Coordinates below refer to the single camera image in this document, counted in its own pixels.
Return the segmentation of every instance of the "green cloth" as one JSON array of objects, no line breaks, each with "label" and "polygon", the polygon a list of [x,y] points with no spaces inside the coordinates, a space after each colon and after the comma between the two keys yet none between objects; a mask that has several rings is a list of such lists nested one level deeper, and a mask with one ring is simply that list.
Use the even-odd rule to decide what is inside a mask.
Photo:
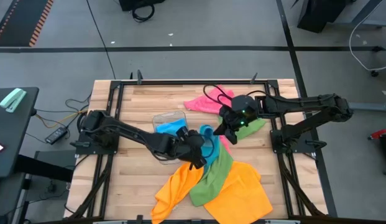
[{"label": "green cloth", "polygon": [[[219,123],[222,123],[222,117],[218,117]],[[236,136],[238,140],[244,139],[250,134],[253,134],[257,132],[260,128],[262,128],[265,125],[266,121],[262,118],[259,118],[253,122],[250,122],[247,126],[243,126],[236,132]]]},{"label": "green cloth", "polygon": [[221,144],[219,157],[211,164],[201,180],[190,190],[193,205],[198,207],[216,198],[223,187],[232,165],[233,159]]}]

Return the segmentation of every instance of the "gray floor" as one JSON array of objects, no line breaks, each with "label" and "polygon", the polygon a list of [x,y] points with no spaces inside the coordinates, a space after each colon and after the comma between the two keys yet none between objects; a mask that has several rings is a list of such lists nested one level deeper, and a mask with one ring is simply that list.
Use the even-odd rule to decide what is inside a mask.
[{"label": "gray floor", "polygon": [[[294,1],[282,2],[295,46],[347,46],[351,29],[327,26],[321,34],[297,29],[301,6],[291,8]],[[338,21],[352,19],[366,2],[347,7]],[[0,0],[0,20],[10,3]],[[112,0],[90,0],[90,4],[108,47],[287,45],[274,0],[166,0],[143,24],[134,22]],[[386,21],[386,1],[371,18]],[[386,28],[357,34],[353,45],[386,45]],[[100,46],[86,1],[61,0],[55,1],[35,47]],[[386,101],[382,92],[386,92],[386,70],[372,78],[349,52],[297,55],[309,95],[337,93],[353,102]],[[144,78],[250,78],[255,72],[258,78],[295,77],[288,52],[111,52],[109,56],[120,79],[137,69]],[[370,67],[386,65],[385,52],[358,52],[357,56]],[[36,108],[43,110],[63,110],[66,99],[85,99],[94,80],[112,77],[105,53],[0,54],[0,87],[39,87]],[[60,119],[63,114],[42,116]],[[320,139],[328,143],[323,152],[340,217],[386,220],[386,176],[382,175],[386,161],[376,141],[366,139],[382,128],[386,128],[386,113],[356,111],[346,123],[318,129]],[[50,134],[35,118],[27,131],[40,139]],[[76,138],[74,126],[69,140],[53,146],[26,137],[21,151],[33,156],[36,150],[72,149],[68,143]],[[27,218],[33,222],[59,219],[63,204],[63,200],[33,204]]]}]

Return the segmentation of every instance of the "green object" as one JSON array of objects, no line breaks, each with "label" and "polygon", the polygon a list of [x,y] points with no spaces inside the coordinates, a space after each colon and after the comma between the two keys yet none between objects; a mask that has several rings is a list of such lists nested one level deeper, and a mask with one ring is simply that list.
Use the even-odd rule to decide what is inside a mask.
[{"label": "green object", "polygon": [[26,91],[15,88],[0,102],[0,107],[6,108],[6,111],[9,113],[13,113],[17,106],[19,106],[19,103],[23,100],[25,94],[27,94]]},{"label": "green object", "polygon": [[[219,118],[219,123],[222,123],[222,120],[223,120],[222,117],[218,117],[218,118]],[[260,128],[262,128],[265,125],[265,123],[266,121],[263,120],[262,118],[259,118],[253,122],[250,122],[248,124],[248,127],[243,126],[242,128],[240,128],[240,130],[236,132],[237,139],[238,140],[244,139],[248,135],[257,132]]]},{"label": "green object", "polygon": [[219,157],[211,164],[201,180],[190,190],[191,202],[198,207],[218,196],[229,175],[233,159],[221,144]]}]

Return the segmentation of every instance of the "pink cloth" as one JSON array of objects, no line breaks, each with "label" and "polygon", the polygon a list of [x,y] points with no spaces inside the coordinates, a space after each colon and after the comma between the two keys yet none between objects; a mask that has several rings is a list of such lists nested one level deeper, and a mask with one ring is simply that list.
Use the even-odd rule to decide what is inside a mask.
[{"label": "pink cloth", "polygon": [[[234,93],[232,92],[232,90],[225,90],[221,85],[218,85],[218,87],[222,89],[227,94],[227,96],[234,97]],[[217,88],[214,88],[210,91],[210,93],[208,93],[208,96],[212,97],[212,99],[214,100],[217,100],[220,94],[222,94],[222,92],[220,92],[220,90],[218,90]],[[231,101],[226,97],[221,96],[219,97],[219,100],[225,105],[231,106]],[[214,114],[219,114],[220,107],[222,107],[222,105],[214,102],[205,95],[199,96],[191,101],[185,101],[184,104],[185,107],[189,110],[202,111],[205,113]]]},{"label": "pink cloth", "polygon": [[226,139],[226,137],[225,136],[219,136],[219,140],[223,144],[226,151],[231,155],[231,151],[229,148],[229,141]]}]

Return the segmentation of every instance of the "yellow cable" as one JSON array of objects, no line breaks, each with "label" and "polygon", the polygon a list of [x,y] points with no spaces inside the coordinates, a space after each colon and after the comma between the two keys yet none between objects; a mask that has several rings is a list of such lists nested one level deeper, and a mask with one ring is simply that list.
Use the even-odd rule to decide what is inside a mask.
[{"label": "yellow cable", "polygon": [[59,123],[65,121],[66,119],[71,118],[72,116],[74,116],[74,115],[76,115],[76,114],[80,114],[80,113],[84,113],[84,112],[87,112],[87,110],[84,110],[84,111],[78,111],[78,112],[75,112],[75,113],[73,113],[73,114],[70,114],[70,115],[66,116],[65,118],[61,119],[60,121],[57,121],[57,123],[54,124],[54,125],[52,125],[52,126],[48,126],[48,125],[46,124],[46,122],[44,121],[44,119],[42,119],[41,116],[39,116],[39,115],[36,114],[36,117],[37,117],[38,119],[40,119],[40,120],[43,122],[43,124],[45,125],[46,128],[54,128],[54,127],[58,126]]}]

